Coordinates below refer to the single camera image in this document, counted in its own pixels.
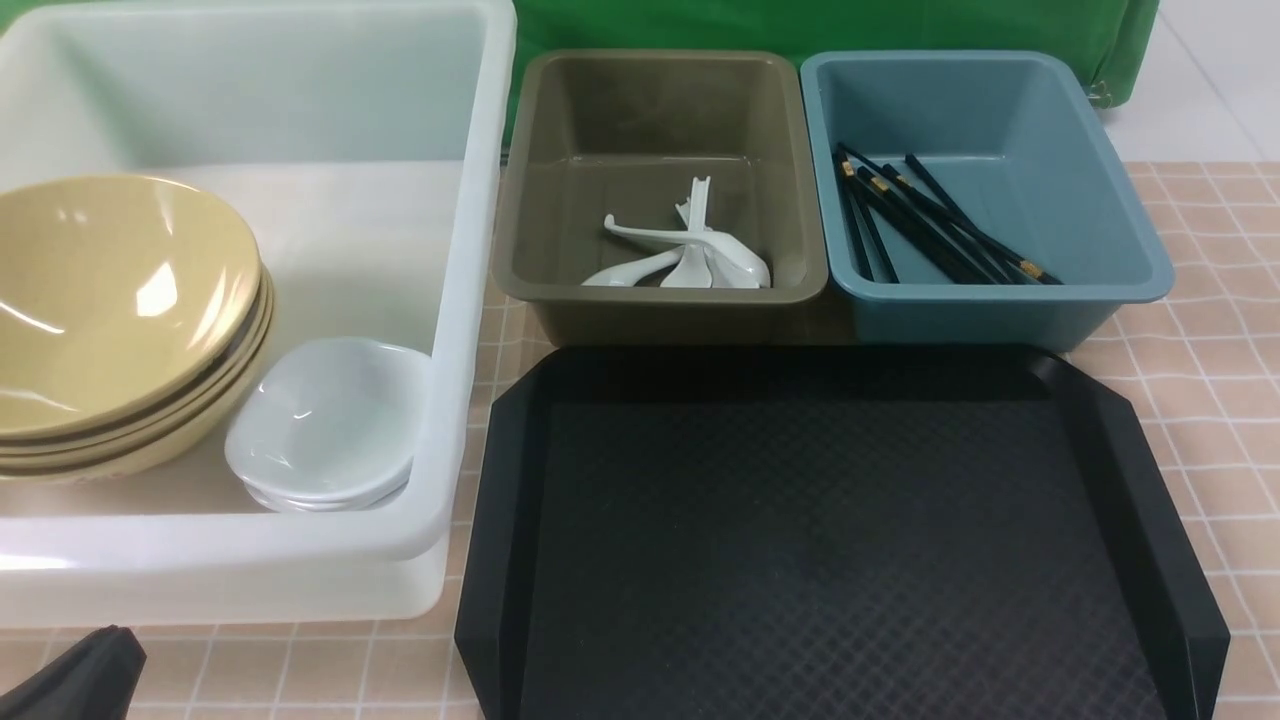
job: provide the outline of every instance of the stack of yellow bowls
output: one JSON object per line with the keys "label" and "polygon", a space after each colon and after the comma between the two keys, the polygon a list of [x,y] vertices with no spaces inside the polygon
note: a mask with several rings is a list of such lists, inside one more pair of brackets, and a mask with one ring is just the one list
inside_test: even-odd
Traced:
{"label": "stack of yellow bowls", "polygon": [[0,195],[0,482],[129,475],[234,410],[275,290],[219,197],[137,176]]}

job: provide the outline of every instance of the white bowl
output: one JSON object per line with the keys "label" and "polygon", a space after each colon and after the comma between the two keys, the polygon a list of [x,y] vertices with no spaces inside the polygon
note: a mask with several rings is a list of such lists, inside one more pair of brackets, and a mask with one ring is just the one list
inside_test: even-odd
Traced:
{"label": "white bowl", "polygon": [[349,512],[352,510],[376,510],[385,505],[390,505],[393,500],[404,492],[404,484],[408,482],[408,475],[404,477],[404,480],[406,483],[402,483],[399,487],[384,496],[374,498],[360,497],[347,502],[298,502],[294,500],[266,495],[252,486],[244,486],[244,491],[248,492],[248,496],[252,497],[259,505],[266,507],[268,510],[274,510],[275,512]]}
{"label": "white bowl", "polygon": [[289,351],[227,433],[227,462],[262,495],[303,503],[383,497],[422,439],[431,359],[369,338]]}

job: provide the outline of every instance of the white ceramic spoon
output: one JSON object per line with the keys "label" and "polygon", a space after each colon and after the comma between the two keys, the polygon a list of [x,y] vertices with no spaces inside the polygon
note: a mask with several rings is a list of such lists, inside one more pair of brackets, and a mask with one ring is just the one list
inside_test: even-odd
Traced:
{"label": "white ceramic spoon", "polygon": [[[680,219],[685,222],[686,228],[689,227],[689,220],[690,220],[689,205],[690,205],[689,202],[676,205],[676,213],[680,215]],[[709,231],[712,228],[708,227],[705,223],[703,223],[701,229]],[[759,290],[760,283],[756,282],[756,279],[750,273],[742,270],[741,268],[739,268],[732,263],[722,260],[714,252],[710,252],[708,255],[710,255],[708,269],[712,273],[712,287],[731,287],[735,290]]]}
{"label": "white ceramic spoon", "polygon": [[[707,228],[707,201],[710,196],[712,178],[694,178],[694,184],[689,191],[689,200],[684,205],[676,205],[676,213],[685,220],[685,227],[691,231],[704,231]],[[686,245],[680,256],[676,269],[662,279],[662,287],[712,287],[712,269],[707,265],[707,251],[696,245]]]}
{"label": "white ceramic spoon", "polygon": [[649,258],[641,258],[630,263],[613,265],[612,268],[605,268],[586,278],[582,281],[582,284],[602,287],[632,287],[658,270],[666,270],[676,263],[680,263],[684,254],[684,249],[677,247],[676,250],[668,250]]}
{"label": "white ceramic spoon", "polygon": [[712,263],[723,261],[751,275],[760,287],[769,287],[769,266],[740,240],[719,231],[650,231],[617,224],[613,215],[604,217],[604,229],[627,240],[650,240],[675,245],[699,245],[709,250]]}

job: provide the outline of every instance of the green cloth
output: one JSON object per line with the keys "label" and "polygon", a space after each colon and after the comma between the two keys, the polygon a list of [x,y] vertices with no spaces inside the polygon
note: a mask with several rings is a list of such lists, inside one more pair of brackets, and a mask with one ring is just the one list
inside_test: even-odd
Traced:
{"label": "green cloth", "polygon": [[[58,1],[0,0],[0,28]],[[1157,1],[515,0],[507,126],[529,61],[571,47],[767,50],[796,65],[824,50],[1038,50],[1070,65],[1094,104],[1110,108],[1133,92]]]}

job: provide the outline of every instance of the black serving tray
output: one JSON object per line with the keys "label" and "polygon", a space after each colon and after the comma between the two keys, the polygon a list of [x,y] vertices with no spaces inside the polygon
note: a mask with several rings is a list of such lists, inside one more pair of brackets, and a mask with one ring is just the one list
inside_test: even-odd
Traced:
{"label": "black serving tray", "polygon": [[1128,401],[1023,348],[572,348],[493,407],[489,720],[1192,720],[1230,637]]}

